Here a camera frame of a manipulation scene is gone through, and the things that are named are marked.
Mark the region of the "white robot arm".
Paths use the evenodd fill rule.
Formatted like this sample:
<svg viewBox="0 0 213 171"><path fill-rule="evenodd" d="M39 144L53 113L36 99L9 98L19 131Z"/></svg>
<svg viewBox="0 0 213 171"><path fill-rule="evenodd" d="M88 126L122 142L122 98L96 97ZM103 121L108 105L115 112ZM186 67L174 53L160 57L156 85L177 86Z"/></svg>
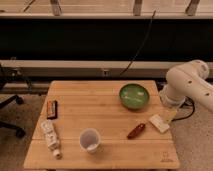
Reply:
<svg viewBox="0 0 213 171"><path fill-rule="evenodd" d="M166 73L167 84L159 92L164 106L180 107L186 97L213 112L213 85L206 81L209 67L202 60L176 65Z"/></svg>

